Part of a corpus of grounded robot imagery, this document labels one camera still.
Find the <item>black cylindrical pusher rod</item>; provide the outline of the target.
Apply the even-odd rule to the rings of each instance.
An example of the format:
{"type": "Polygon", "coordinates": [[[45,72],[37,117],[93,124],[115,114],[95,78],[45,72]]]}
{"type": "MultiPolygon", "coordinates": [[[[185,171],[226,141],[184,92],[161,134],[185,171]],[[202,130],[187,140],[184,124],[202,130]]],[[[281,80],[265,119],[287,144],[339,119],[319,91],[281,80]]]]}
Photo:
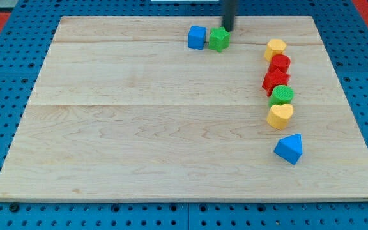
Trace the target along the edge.
{"type": "Polygon", "coordinates": [[[238,0],[222,1],[222,26],[227,32],[231,32],[234,28],[237,7],[238,0]]]}

